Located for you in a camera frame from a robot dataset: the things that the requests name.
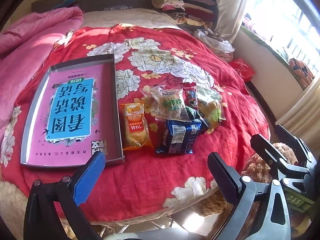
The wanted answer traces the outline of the orange rice cracker packet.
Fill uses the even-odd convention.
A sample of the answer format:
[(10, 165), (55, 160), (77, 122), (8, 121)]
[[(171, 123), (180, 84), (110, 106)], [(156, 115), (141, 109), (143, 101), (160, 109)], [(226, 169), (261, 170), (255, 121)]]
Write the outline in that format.
[(123, 150), (133, 151), (144, 146), (152, 146), (144, 115), (144, 101), (122, 103), (120, 109), (124, 121)]

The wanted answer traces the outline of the blue cookie packet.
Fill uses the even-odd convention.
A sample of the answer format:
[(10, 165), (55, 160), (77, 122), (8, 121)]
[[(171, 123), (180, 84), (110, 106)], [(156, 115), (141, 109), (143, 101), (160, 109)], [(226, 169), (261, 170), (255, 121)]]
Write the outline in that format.
[(199, 119), (183, 122), (167, 120), (158, 154), (193, 154), (193, 145), (200, 134), (202, 122)]

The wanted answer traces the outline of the black crinkled snack packet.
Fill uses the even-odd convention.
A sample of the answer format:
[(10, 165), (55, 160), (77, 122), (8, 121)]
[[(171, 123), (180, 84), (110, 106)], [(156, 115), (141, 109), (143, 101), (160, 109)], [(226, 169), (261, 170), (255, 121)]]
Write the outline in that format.
[(209, 128), (209, 126), (208, 126), (207, 122), (204, 120), (204, 118), (200, 115), (200, 113), (197, 110), (195, 110), (189, 106), (186, 106), (185, 109), (187, 110), (187, 113), (188, 113), (190, 120), (200, 120), (200, 122), (201, 122), (200, 134), (204, 134)]

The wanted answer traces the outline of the green milk pastry packet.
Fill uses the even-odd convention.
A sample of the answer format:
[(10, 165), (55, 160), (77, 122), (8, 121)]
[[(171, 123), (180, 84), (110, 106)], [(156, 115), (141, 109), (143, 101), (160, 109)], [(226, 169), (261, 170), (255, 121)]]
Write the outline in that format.
[(198, 111), (207, 126), (215, 129), (226, 117), (222, 106), (222, 96), (215, 89), (196, 86)]

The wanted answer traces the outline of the red panda snack packet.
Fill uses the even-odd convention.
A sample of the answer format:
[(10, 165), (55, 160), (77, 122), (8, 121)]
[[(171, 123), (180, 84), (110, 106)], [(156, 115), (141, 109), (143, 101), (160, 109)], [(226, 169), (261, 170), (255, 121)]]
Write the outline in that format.
[(182, 83), (185, 105), (198, 110), (197, 87), (193, 83)]

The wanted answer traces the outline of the clear brown cake packet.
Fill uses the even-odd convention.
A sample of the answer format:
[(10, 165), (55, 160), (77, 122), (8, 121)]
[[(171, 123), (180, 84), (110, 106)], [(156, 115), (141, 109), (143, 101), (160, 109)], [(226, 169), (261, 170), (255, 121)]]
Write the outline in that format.
[(158, 120), (190, 121), (183, 98), (182, 86), (167, 88), (166, 85), (142, 90), (142, 100), (149, 114)]

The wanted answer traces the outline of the grey tray pink printed bottom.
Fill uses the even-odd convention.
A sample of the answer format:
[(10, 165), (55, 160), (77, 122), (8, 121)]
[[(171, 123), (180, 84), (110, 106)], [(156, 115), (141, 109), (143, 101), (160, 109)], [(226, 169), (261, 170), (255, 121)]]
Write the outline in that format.
[(107, 165), (124, 162), (113, 54), (51, 66), (42, 78), (24, 127), (22, 165), (84, 165), (97, 151)]

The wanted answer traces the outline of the red floral quilt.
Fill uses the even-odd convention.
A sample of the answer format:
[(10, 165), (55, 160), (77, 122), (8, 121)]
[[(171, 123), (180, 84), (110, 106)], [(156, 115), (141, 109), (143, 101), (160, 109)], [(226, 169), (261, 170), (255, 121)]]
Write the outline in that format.
[[(15, 100), (1, 150), (1, 215), (7, 223), (23, 222), (35, 179), (49, 183), (65, 174), (63, 170), (20, 164), (27, 114), (45, 72), (57, 63), (110, 53), (116, 58), (118, 102), (144, 101), (152, 147), (127, 151), (123, 164), (104, 169), (82, 205), (90, 221), (151, 218), (198, 202), (214, 189), (207, 168), (208, 154), (218, 152), (227, 164), (242, 171), (253, 154), (251, 137), (270, 135), (268, 123), (242, 78), (185, 31), (122, 24), (82, 28), (67, 45), (59, 45), (51, 52)], [(192, 154), (157, 154), (165, 124), (157, 118), (150, 90), (188, 82), (219, 92), (225, 118), (196, 139)]]

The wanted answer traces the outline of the orange patterned cushion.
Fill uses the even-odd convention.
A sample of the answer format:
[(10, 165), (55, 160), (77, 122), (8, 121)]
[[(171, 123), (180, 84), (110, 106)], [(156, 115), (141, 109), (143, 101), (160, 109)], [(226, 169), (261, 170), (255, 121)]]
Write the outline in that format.
[(307, 89), (315, 78), (307, 65), (298, 59), (291, 58), (289, 66), (303, 89)]

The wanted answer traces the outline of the red plastic bag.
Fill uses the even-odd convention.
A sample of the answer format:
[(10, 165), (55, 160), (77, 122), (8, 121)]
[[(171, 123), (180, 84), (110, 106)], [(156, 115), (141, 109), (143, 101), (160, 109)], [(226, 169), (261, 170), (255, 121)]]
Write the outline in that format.
[(251, 81), (252, 77), (255, 75), (254, 70), (241, 58), (231, 61), (229, 65), (245, 82)]

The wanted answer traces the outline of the floral basket with white bag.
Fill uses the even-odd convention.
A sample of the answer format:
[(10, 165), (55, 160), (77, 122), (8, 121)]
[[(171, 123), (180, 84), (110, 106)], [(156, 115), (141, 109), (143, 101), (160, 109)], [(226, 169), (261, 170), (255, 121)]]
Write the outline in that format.
[(200, 40), (210, 51), (221, 60), (230, 63), (233, 60), (235, 49), (232, 44), (216, 36), (211, 29), (196, 30), (193, 37)]

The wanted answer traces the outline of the pink folded blanket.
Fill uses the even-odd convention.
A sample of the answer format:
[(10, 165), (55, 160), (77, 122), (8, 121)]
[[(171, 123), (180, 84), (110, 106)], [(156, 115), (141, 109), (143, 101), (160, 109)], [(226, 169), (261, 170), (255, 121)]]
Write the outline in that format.
[(1, 138), (14, 102), (52, 51), (55, 42), (84, 20), (79, 7), (31, 13), (1, 32)]

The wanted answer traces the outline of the beige bed sheet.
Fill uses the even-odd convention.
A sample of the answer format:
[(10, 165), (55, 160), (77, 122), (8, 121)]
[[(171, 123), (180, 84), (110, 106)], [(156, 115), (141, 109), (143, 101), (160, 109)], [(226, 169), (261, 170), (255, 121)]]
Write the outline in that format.
[(180, 29), (170, 16), (144, 8), (87, 12), (84, 13), (81, 27), (110, 28), (117, 24), (129, 24), (143, 28)]

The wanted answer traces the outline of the stack of folded clothes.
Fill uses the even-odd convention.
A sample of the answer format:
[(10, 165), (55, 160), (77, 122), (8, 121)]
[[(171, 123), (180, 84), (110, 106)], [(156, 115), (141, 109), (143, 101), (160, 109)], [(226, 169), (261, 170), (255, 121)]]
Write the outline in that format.
[(181, 29), (214, 30), (217, 24), (216, 0), (151, 0), (155, 10), (171, 17)]

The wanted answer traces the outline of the blue patterned pillow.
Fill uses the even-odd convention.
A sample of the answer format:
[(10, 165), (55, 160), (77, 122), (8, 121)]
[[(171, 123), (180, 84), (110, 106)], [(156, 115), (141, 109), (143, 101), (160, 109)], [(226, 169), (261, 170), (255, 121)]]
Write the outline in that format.
[(78, 2), (76, 0), (63, 0), (59, 4), (52, 7), (51, 10), (59, 9), (59, 8), (70, 8), (70, 7), (78, 7)]

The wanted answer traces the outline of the cream curtain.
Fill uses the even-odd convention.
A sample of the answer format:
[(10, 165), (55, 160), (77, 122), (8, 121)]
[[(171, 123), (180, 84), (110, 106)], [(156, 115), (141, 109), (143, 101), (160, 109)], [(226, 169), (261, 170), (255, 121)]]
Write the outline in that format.
[(220, 38), (233, 43), (245, 15), (247, 0), (216, 0), (218, 19), (214, 30)]

